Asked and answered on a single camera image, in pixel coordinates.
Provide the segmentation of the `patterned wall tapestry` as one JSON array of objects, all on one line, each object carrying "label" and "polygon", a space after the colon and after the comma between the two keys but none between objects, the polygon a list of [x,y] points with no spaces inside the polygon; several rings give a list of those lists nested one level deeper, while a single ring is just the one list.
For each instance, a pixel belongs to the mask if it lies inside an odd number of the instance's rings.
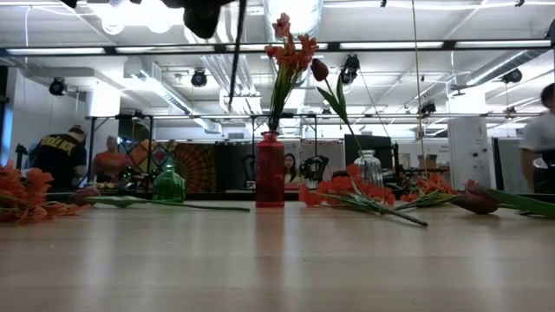
[{"label": "patterned wall tapestry", "polygon": [[186,193],[216,191],[215,145],[179,143],[175,171],[186,181]]}]

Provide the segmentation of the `overhead light bar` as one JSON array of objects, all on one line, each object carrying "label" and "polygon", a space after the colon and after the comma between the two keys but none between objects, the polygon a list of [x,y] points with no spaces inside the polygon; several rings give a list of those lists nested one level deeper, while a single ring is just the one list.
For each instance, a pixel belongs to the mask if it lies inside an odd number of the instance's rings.
[{"label": "overhead light bar", "polygon": [[[139,46],[74,46],[74,47],[21,47],[2,48],[0,57],[84,57],[84,56],[123,56],[123,55],[224,55],[262,54],[266,43],[201,43],[201,44],[164,44]],[[319,53],[355,52],[409,52],[419,51],[457,51],[457,50],[525,50],[553,49],[555,43],[548,39],[512,40],[447,40],[447,41],[399,41],[399,42],[320,42]]]}]

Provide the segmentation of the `silver ceiling air duct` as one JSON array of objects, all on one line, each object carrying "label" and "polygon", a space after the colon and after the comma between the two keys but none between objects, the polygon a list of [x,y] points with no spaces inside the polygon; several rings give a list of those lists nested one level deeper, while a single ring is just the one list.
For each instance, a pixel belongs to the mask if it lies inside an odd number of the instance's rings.
[{"label": "silver ceiling air duct", "polygon": [[275,42],[275,31],[272,24],[282,13],[290,18],[291,33],[316,37],[323,14],[323,0],[263,0],[264,20],[267,38]]}]

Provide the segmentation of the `orange flower bunch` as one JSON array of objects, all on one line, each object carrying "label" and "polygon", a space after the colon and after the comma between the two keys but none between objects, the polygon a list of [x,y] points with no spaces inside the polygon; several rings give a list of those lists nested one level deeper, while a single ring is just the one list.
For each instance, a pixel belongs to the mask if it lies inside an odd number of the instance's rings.
[{"label": "orange flower bunch", "polygon": [[9,161],[0,166],[0,224],[33,224],[77,216],[92,205],[65,204],[46,199],[54,181],[50,173],[31,168],[22,175]]},{"label": "orange flower bunch", "polygon": [[269,130],[276,133],[285,104],[297,80],[309,67],[318,50],[318,45],[315,37],[310,37],[308,34],[298,35],[300,49],[297,49],[295,37],[291,33],[290,17],[284,12],[272,24],[272,28],[275,37],[282,40],[280,46],[267,45],[264,47],[268,57],[276,60],[277,64],[277,77],[272,89],[268,119]]}]

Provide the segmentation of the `black monitor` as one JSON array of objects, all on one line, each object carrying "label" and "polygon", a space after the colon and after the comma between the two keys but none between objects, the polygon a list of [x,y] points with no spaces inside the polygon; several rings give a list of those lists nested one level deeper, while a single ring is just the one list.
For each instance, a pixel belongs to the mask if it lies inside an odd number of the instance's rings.
[{"label": "black monitor", "polygon": [[375,156],[381,161],[383,169],[394,168],[391,139],[389,137],[373,135],[344,135],[343,146],[346,165],[353,163],[356,158],[359,157],[359,146],[356,144],[357,140],[363,150],[375,151]]}]

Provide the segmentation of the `clear glass vase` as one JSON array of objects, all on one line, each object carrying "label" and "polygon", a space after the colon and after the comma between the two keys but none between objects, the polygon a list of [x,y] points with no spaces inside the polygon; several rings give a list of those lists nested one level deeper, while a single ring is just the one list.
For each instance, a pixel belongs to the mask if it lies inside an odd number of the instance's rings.
[{"label": "clear glass vase", "polygon": [[360,151],[354,164],[358,167],[363,182],[383,189],[382,164],[375,156],[375,150]]}]

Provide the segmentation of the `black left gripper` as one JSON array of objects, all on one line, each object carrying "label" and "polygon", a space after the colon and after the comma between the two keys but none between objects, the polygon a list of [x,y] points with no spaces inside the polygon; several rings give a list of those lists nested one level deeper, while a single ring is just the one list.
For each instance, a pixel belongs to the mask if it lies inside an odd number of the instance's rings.
[{"label": "black left gripper", "polygon": [[219,23],[221,8],[234,0],[162,0],[170,9],[183,9],[183,22],[199,38],[211,38]]}]

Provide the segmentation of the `dark red tulip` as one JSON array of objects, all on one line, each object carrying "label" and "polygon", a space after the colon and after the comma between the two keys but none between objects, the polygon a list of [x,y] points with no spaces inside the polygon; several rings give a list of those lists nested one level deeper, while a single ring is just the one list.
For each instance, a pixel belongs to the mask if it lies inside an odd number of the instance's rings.
[{"label": "dark red tulip", "polygon": [[520,215],[555,219],[553,201],[495,190],[471,179],[465,183],[465,191],[453,198],[451,203],[478,215],[491,214],[504,208],[514,210]]},{"label": "dark red tulip", "polygon": [[85,204],[104,204],[112,205],[119,208],[129,207],[131,205],[137,204],[152,204],[152,205],[164,205],[164,206],[175,206],[184,207],[188,209],[198,209],[198,210],[208,210],[208,211],[240,211],[240,212],[250,212],[249,208],[244,207],[234,207],[234,206],[208,206],[208,205],[192,205],[186,204],[184,202],[172,202],[172,201],[156,201],[152,199],[137,198],[134,196],[104,196],[94,187],[88,187],[77,192],[73,192],[69,196],[69,202],[72,204],[85,205]]},{"label": "dark red tulip", "polygon": [[327,91],[317,87],[318,92],[324,97],[324,99],[329,103],[331,108],[339,116],[339,118],[347,125],[350,133],[354,135],[354,131],[349,123],[349,118],[346,109],[346,101],[344,99],[343,84],[342,81],[338,80],[336,84],[336,92],[332,91],[330,83],[328,81],[329,69],[320,60],[314,59],[310,65],[310,69],[316,81],[324,81],[327,87]]}]

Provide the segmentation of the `black background station frame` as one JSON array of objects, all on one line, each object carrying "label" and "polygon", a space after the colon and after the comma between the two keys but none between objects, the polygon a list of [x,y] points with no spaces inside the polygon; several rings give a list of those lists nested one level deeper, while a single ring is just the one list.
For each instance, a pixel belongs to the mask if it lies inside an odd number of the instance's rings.
[{"label": "black background station frame", "polygon": [[[157,120],[211,120],[211,119],[216,119],[216,120],[250,120],[251,122],[251,130],[252,130],[252,134],[251,134],[251,138],[248,139],[226,139],[226,138],[193,138],[193,139],[177,139],[176,142],[201,142],[201,143],[218,143],[218,142],[234,142],[234,141],[250,141],[253,145],[254,148],[254,142],[255,142],[255,123],[256,123],[256,119],[258,118],[263,118],[263,117],[270,117],[270,115],[264,115],[264,114],[181,114],[181,115],[151,115],[151,114],[143,114],[141,112],[138,113],[133,113],[133,114],[117,114],[114,116],[86,116],[85,120],[90,120],[91,121],[91,126],[90,126],[90,141],[89,141],[89,155],[88,155],[88,163],[89,163],[89,168],[88,168],[88,173],[87,173],[87,180],[88,182],[92,182],[92,152],[94,151],[94,140],[95,140],[95,132],[97,130],[100,130],[100,128],[109,120],[131,120],[131,121],[137,121],[137,120],[148,120],[148,126],[149,126],[149,132],[148,132],[148,138],[147,138],[147,169],[145,171],[144,174],[146,174],[146,182],[144,184],[145,186],[145,192],[149,192],[152,191],[151,188],[149,188],[149,186],[151,185],[151,183],[153,182],[153,177],[151,176],[151,165],[152,165],[152,151],[153,151],[153,142],[154,142],[154,124],[155,121]],[[293,114],[293,113],[282,113],[281,114],[282,119],[293,119],[293,118],[299,118],[299,119],[313,119],[314,121],[314,128],[317,129],[317,119],[320,118],[318,114]]]}]

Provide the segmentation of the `white cabinet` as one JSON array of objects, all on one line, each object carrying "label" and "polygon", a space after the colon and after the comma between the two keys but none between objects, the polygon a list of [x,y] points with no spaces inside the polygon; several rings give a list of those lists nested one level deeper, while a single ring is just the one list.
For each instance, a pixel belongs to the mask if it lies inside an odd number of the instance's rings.
[{"label": "white cabinet", "polygon": [[490,154],[485,117],[460,117],[447,124],[451,186],[465,189],[468,180],[491,186]]}]

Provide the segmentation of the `red glass vase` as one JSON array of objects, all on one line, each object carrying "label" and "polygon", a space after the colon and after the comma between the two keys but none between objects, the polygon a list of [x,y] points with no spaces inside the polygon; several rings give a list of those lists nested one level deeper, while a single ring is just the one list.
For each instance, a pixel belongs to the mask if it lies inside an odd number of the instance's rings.
[{"label": "red glass vase", "polygon": [[257,143],[256,155],[256,207],[284,207],[284,143],[278,133],[263,133]]}]

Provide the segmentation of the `green glass vase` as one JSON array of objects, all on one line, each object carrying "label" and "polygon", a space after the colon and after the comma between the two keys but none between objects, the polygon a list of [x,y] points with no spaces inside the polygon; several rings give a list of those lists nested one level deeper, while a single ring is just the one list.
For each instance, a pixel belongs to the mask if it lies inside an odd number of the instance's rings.
[{"label": "green glass vase", "polygon": [[160,202],[182,203],[186,199],[186,181],[167,165],[153,182],[153,200]]}]

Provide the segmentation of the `grey partition panel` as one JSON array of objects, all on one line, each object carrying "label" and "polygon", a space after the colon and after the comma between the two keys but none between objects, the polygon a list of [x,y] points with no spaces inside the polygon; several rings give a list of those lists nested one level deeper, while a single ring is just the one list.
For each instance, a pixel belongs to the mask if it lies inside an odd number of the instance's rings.
[{"label": "grey partition panel", "polygon": [[504,192],[523,193],[528,190],[521,171],[520,139],[498,139],[499,169],[502,181],[497,184]]}]

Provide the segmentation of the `person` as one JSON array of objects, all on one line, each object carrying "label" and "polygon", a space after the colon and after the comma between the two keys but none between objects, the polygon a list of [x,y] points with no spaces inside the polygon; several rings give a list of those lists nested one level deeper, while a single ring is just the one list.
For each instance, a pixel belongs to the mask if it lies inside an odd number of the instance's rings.
[{"label": "person", "polygon": [[521,171],[530,192],[535,191],[534,160],[539,152],[555,149],[555,83],[542,90],[540,101],[547,111],[527,123],[523,139],[519,144]]},{"label": "person", "polygon": [[66,133],[44,136],[33,151],[31,167],[49,173],[54,190],[75,189],[78,180],[86,173],[86,137],[86,131],[79,125],[73,125]]},{"label": "person", "polygon": [[287,153],[284,156],[284,182],[287,185],[298,185],[299,181],[295,156],[292,153]]},{"label": "person", "polygon": [[108,136],[107,149],[98,153],[93,162],[93,174],[97,183],[115,183],[125,165],[125,155],[118,151],[114,136]]}]

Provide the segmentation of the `red flower bunch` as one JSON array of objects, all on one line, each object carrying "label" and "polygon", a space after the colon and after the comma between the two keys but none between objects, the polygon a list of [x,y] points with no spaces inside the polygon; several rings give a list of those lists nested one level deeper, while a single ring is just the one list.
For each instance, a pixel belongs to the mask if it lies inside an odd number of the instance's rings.
[{"label": "red flower bunch", "polygon": [[435,207],[450,203],[460,196],[439,173],[433,173],[426,179],[418,179],[416,186],[416,192],[401,196],[402,205],[397,206],[396,211]]},{"label": "red flower bunch", "polygon": [[298,199],[307,207],[328,207],[365,214],[389,215],[422,227],[428,226],[427,222],[419,218],[397,211],[394,208],[394,191],[389,187],[364,182],[360,169],[354,164],[347,166],[343,176],[320,182],[315,191],[310,190],[307,185],[300,185]]}]

